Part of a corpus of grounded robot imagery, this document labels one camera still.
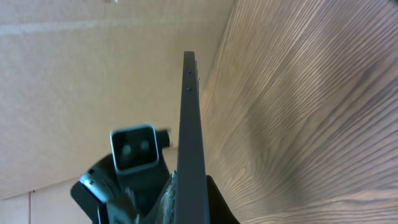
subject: beige wall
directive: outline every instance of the beige wall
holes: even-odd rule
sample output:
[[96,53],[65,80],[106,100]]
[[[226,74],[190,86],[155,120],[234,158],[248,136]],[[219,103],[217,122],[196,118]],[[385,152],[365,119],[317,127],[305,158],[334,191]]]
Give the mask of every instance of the beige wall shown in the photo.
[[0,200],[0,223],[29,223],[29,193]]
[[203,86],[233,2],[1,1],[0,198],[78,176],[112,129],[151,123],[176,144],[183,51]]

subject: light wood panel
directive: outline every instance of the light wood panel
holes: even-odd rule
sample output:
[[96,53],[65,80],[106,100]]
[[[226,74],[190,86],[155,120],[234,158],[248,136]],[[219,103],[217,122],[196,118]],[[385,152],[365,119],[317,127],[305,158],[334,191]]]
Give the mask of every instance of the light wood panel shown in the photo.
[[241,222],[398,222],[397,33],[393,1],[236,3],[201,115]]

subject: ceiling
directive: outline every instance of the ceiling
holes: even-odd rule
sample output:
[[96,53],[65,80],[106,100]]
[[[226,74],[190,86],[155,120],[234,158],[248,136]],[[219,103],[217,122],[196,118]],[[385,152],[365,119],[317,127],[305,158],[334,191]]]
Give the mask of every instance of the ceiling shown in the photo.
[[76,177],[109,131],[172,129],[184,50],[203,87],[232,0],[6,0],[0,4],[0,198]]

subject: wooden surface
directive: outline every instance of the wooden surface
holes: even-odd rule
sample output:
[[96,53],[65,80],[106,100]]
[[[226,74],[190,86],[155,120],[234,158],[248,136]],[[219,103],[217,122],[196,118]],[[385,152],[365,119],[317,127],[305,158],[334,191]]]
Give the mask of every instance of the wooden surface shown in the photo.
[[398,223],[398,7],[238,1],[204,92],[206,171],[243,223]]

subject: wood grain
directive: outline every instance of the wood grain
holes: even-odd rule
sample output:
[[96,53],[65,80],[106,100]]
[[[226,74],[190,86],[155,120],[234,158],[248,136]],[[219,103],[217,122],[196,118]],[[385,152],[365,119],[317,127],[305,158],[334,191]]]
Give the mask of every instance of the wood grain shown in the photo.
[[392,1],[236,3],[201,114],[238,220],[398,222],[397,33]]

